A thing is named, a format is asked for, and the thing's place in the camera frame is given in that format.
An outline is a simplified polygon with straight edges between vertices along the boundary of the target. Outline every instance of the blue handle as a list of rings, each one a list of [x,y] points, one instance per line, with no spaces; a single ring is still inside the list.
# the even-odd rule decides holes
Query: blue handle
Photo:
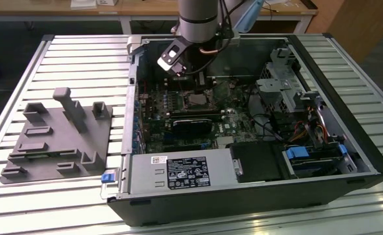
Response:
[[[263,3],[264,0],[255,0],[251,4],[249,8],[247,9],[245,13],[243,14],[235,25],[237,32],[247,33],[252,28],[256,22],[256,18],[259,16],[260,9],[263,7]]]

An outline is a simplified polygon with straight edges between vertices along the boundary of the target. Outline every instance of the desk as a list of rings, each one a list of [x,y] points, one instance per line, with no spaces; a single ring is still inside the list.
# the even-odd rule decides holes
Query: desk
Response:
[[[132,34],[131,21],[176,21],[176,0],[119,0],[115,6],[71,10],[71,0],[0,0],[0,21],[119,21],[123,33]],[[300,0],[275,4],[263,9],[257,21],[298,21],[295,33],[304,33],[318,10],[308,9]]]

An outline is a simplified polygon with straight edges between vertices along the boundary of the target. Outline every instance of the motherboard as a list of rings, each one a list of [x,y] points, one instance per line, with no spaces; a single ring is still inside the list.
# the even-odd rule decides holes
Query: motherboard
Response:
[[[141,100],[145,152],[217,149],[256,141],[245,88],[223,79],[200,94],[181,88],[152,90]]]

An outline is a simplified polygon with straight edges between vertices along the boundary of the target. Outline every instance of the white paper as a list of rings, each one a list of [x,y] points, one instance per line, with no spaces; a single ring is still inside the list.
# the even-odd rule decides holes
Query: white paper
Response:
[[[107,5],[107,6],[113,6],[117,3],[117,0],[96,0],[97,5]]]
[[[273,4],[285,3],[288,1],[290,0],[265,0],[264,2],[268,3],[269,5],[273,5]]]
[[[72,10],[85,10],[85,9],[95,9],[96,0],[71,0],[71,9]]]

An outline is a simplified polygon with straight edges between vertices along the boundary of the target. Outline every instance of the floor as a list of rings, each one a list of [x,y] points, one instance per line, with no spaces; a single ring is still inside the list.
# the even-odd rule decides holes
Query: floor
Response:
[[[133,33],[168,33],[173,23],[133,23]],[[27,31],[21,22],[0,23],[0,113],[13,88],[19,82],[27,64],[32,58],[44,34],[120,34],[117,22],[39,22],[35,29]],[[383,39],[362,63],[379,87],[383,89]]]

